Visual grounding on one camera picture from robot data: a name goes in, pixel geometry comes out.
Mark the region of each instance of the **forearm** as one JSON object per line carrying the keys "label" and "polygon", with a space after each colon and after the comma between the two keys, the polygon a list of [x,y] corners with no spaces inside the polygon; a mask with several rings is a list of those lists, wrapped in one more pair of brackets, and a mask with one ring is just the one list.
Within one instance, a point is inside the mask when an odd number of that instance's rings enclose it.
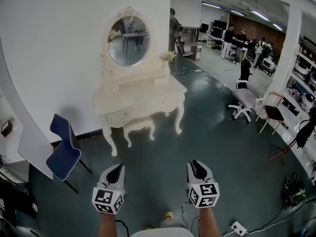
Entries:
{"label": "forearm", "polygon": [[115,215],[102,213],[99,237],[117,237]]}
{"label": "forearm", "polygon": [[200,234],[201,237],[221,237],[212,207],[200,209]]}

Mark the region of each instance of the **ornate mirror frame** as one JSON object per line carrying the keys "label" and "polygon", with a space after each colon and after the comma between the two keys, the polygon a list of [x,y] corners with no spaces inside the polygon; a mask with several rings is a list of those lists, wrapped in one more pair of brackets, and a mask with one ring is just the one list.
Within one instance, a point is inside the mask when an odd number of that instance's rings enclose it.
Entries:
{"label": "ornate mirror frame", "polygon": [[[135,16],[144,22],[149,33],[149,45],[144,57],[138,63],[123,67],[116,63],[110,55],[108,35],[113,24],[125,16]],[[121,10],[109,21],[103,32],[102,49],[102,85],[106,88],[106,91],[117,90],[119,84],[145,78],[167,77],[170,73],[169,68],[166,68],[166,64],[161,60],[160,54],[156,53],[156,40],[151,24],[142,14],[132,7]]]}

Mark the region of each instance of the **ceiling light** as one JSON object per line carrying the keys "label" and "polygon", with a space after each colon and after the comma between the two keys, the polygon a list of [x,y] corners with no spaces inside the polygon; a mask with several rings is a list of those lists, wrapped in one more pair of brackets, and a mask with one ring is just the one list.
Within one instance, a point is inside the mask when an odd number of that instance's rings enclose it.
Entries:
{"label": "ceiling light", "polygon": [[216,5],[212,5],[212,4],[209,4],[209,3],[205,3],[205,2],[203,2],[202,4],[204,4],[204,5],[208,5],[208,6],[212,6],[212,7],[218,8],[218,9],[221,9],[221,7],[216,6]]}
{"label": "ceiling light", "polygon": [[280,26],[278,26],[277,24],[273,24],[276,28],[278,28],[280,31],[283,31],[283,29],[280,27]]}
{"label": "ceiling light", "polygon": [[236,13],[236,14],[238,14],[238,15],[240,15],[240,16],[244,16],[242,13],[240,13],[240,12],[238,12],[238,11],[235,11],[235,10],[231,10],[231,12]]}
{"label": "ceiling light", "polygon": [[258,15],[259,17],[263,18],[264,20],[269,21],[268,18],[266,18],[264,15],[260,14],[258,11],[252,10],[253,13],[255,13],[256,15]]}

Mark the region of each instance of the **dark teal floor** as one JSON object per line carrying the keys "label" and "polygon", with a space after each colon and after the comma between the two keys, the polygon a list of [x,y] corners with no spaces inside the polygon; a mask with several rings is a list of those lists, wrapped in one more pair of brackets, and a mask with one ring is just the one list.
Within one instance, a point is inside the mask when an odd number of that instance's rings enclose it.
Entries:
{"label": "dark teal floor", "polygon": [[[181,57],[177,57],[172,67],[171,73],[182,72],[182,67],[196,68]],[[292,152],[286,155],[285,166],[280,159],[268,160],[277,153],[276,146],[285,146],[277,134],[271,135],[271,127],[259,134],[263,121],[254,122],[254,114],[251,123],[246,123],[244,117],[232,121],[232,110],[227,111],[226,106],[236,100],[229,89],[205,72],[175,77],[188,89],[180,135],[174,129],[174,111],[167,118],[163,113],[153,115],[154,141],[149,140],[146,130],[131,133],[132,148],[127,147],[122,129],[113,129],[117,157],[111,156],[110,146],[101,135],[81,141],[83,160],[93,175],[81,166],[71,173],[68,180],[79,190],[79,195],[61,181],[51,181],[31,167],[30,192],[39,212],[36,222],[20,215],[23,224],[41,237],[97,236],[100,213],[91,203],[92,190],[100,174],[116,163],[126,166],[127,192],[117,219],[127,224],[131,235],[145,226],[158,227],[167,210],[172,210],[176,219],[182,221],[180,207],[188,201],[186,164],[193,159],[209,166],[219,183],[221,195],[214,212],[222,232],[229,231],[235,220],[251,231],[272,219],[282,207],[283,181],[295,171],[305,183],[308,196],[314,195],[311,182]],[[313,205],[306,205],[294,218],[251,237],[287,237],[304,226],[312,210]],[[185,206],[184,218],[189,229],[198,213],[192,205]],[[193,225],[196,237],[197,222]],[[118,236],[126,236],[121,225]]]}

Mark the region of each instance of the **electrical outlet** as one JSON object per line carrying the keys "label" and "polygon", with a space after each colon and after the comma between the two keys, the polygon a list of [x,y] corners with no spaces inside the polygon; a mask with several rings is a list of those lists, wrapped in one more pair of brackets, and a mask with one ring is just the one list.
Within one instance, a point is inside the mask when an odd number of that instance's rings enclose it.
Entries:
{"label": "electrical outlet", "polygon": [[238,234],[238,236],[244,236],[247,232],[247,229],[243,227],[238,221],[235,221],[231,228]]}

